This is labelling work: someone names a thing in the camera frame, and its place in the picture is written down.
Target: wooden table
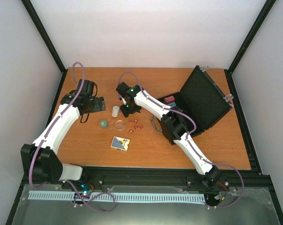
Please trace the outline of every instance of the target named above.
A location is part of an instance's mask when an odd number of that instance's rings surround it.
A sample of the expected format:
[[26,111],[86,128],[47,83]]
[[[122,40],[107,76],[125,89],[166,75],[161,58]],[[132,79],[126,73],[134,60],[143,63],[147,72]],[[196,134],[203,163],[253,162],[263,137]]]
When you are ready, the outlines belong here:
[[[194,165],[178,146],[171,146],[162,133],[157,133],[150,122],[152,114],[142,109],[130,118],[120,112],[117,118],[111,116],[112,107],[121,105],[116,87],[119,76],[126,71],[134,72],[140,79],[143,88],[153,97],[159,98],[180,90],[193,69],[190,68],[96,68],[87,67],[86,79],[98,85],[97,96],[103,96],[106,111],[91,113],[89,120],[81,124],[77,120],[61,143],[58,157],[62,163],[93,166],[129,166],[151,168],[194,168]],[[68,70],[60,99],[69,91],[76,89]],[[225,95],[229,88],[222,69],[209,69],[207,73]],[[76,79],[82,77],[81,68],[75,69]],[[129,86],[136,83],[131,75],[122,78]],[[129,119],[137,119],[142,130],[134,130],[134,123]],[[107,120],[109,128],[99,125],[100,120]],[[123,120],[126,127],[118,131],[114,127],[117,120]],[[114,136],[130,139],[127,152],[110,147]],[[226,163],[238,169],[251,169],[238,119],[234,109],[227,113],[211,129],[194,138],[202,152],[214,163]]]

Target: white backdrop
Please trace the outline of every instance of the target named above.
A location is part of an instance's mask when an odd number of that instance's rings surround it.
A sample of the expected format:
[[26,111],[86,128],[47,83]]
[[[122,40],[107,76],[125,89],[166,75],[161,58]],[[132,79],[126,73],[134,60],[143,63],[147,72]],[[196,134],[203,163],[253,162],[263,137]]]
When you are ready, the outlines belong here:
[[32,0],[66,67],[228,68],[265,0]]
[[262,171],[283,210],[283,0],[277,1],[233,73]]
[[0,225],[23,176],[20,150],[45,128],[61,73],[21,1],[0,1]]

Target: white cylinder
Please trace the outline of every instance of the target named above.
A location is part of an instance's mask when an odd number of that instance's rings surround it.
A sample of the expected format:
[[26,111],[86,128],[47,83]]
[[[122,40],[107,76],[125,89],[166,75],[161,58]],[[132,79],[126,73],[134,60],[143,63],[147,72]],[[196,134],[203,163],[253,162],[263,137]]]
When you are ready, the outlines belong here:
[[117,117],[119,114],[119,107],[116,105],[112,108],[112,116]]

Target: purple cable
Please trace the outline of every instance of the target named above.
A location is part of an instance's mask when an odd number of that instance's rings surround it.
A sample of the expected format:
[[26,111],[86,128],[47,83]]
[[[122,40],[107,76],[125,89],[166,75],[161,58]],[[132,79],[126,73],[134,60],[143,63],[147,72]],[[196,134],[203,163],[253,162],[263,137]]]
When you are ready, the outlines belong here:
[[[138,79],[138,77],[137,77],[134,73],[132,73],[132,72],[124,72],[124,73],[119,77],[119,83],[120,83],[120,81],[121,81],[122,76],[125,75],[125,74],[132,74],[132,75],[136,78],[137,84],[138,84],[138,86],[140,87],[141,92],[143,93],[143,95],[144,95],[145,97],[147,97],[146,93],[143,92],[143,88],[142,88],[142,84],[141,84],[140,80]],[[151,102],[153,102],[154,104],[156,104],[157,106],[159,106],[160,108],[163,108],[162,105],[160,105],[160,104],[157,103],[156,101],[152,100],[151,98],[148,98],[148,99],[149,99]],[[173,109],[169,109],[169,108],[163,108],[163,109],[168,110],[168,111],[171,111],[171,112],[174,112],[174,113],[178,113],[178,114],[180,114],[180,115],[186,117],[187,119],[189,119],[189,120],[191,121],[191,123],[193,124],[194,128],[193,128],[190,132],[187,133],[186,139],[188,139],[188,136],[189,136],[191,133],[193,133],[193,132],[197,129],[197,126],[196,126],[195,122],[194,122],[189,116],[187,116],[186,114],[184,114],[183,112],[180,112],[180,111],[177,111],[177,110],[173,110]],[[202,158],[202,156],[196,151],[196,149],[194,149],[194,147],[192,146],[192,144],[190,143],[190,141],[187,140],[187,142],[189,143],[189,145],[190,145],[190,147],[193,149],[193,151],[196,153],[196,155],[197,155],[199,158]],[[227,208],[227,207],[229,207],[229,206],[231,206],[231,205],[237,203],[237,202],[241,199],[241,197],[244,195],[244,192],[245,192],[244,180],[243,180],[243,178],[242,178],[240,172],[239,172],[234,166],[229,165],[229,164],[214,164],[214,163],[211,163],[211,162],[209,162],[209,161],[207,161],[207,160],[205,160],[205,159],[202,159],[202,160],[203,160],[205,163],[208,163],[208,164],[210,164],[210,165],[215,165],[215,166],[227,166],[227,167],[233,168],[233,169],[236,171],[236,173],[238,174],[238,176],[239,176],[239,178],[240,178],[241,186],[242,186],[242,191],[241,191],[240,196],[239,196],[239,197],[237,198],[237,200],[235,200],[234,202],[231,202],[231,203],[228,204],[228,205],[221,206],[221,207],[217,207],[217,208],[218,208],[218,209],[224,209],[224,208]]]
[[[95,211],[95,212],[98,212],[98,213],[106,213],[106,212],[110,212],[110,211],[114,208],[114,206],[115,206],[115,198],[114,198],[114,196],[113,196],[112,194],[110,194],[110,193],[108,193],[108,192],[99,193],[99,194],[97,194],[96,196],[94,196],[92,199],[90,199],[88,202],[86,202],[86,201],[81,197],[81,195],[80,195],[80,193],[78,192],[78,190],[76,189],[75,185],[74,185],[71,181],[69,181],[69,180],[66,180],[66,182],[68,182],[68,183],[72,186],[72,188],[74,189],[74,191],[75,191],[76,194],[77,194],[77,197],[81,199],[81,201],[83,202],[83,204],[85,204],[85,205],[86,205],[87,207],[89,207],[91,210],[93,210],[93,211]],[[98,198],[98,197],[101,196],[101,195],[109,195],[109,196],[112,198],[113,204],[112,204],[112,206],[111,206],[110,209],[104,210],[104,211],[100,211],[100,210],[94,209],[93,207],[91,207],[91,206],[89,205],[89,203],[90,203],[91,201],[95,200],[96,198]]]
[[[77,84],[76,82],[76,79],[75,79],[75,75],[74,75],[74,67],[75,65],[79,64],[83,70],[83,75],[82,75],[82,82],[81,82],[81,85],[79,87],[79,90],[77,91],[77,94],[75,95],[75,97],[72,99],[72,101],[67,105],[67,107],[61,112],[61,116],[68,110],[69,107],[71,107],[71,105],[73,104],[73,102],[76,100],[76,98],[79,96],[80,94],[80,91],[82,90],[82,87],[83,87],[83,83],[84,83],[84,80],[85,80],[85,69],[84,69],[84,66],[80,63],[80,62],[75,62],[72,66],[72,76],[73,76],[73,79],[75,80],[75,83]],[[49,135],[50,131],[52,130],[52,128],[54,127],[54,125],[56,124],[56,122],[59,120],[60,116],[57,116],[55,118],[55,120],[53,121],[53,123],[51,123],[51,125],[49,126],[48,130],[46,131],[45,133],[45,138]],[[33,173],[33,168],[34,168],[34,163],[35,163],[35,160],[37,158],[37,155],[38,155],[38,152],[40,150],[40,148],[42,147],[43,143],[45,142],[45,140],[42,140],[40,142],[40,144],[38,145],[37,149],[35,150],[35,153],[32,157],[32,161],[31,161],[31,164],[30,164],[30,169],[29,169],[29,184],[32,188],[39,188],[41,186],[43,186],[44,184],[46,184],[47,182],[44,182],[40,185],[37,185],[37,186],[34,186],[33,185],[33,182],[32,182],[32,173]]]

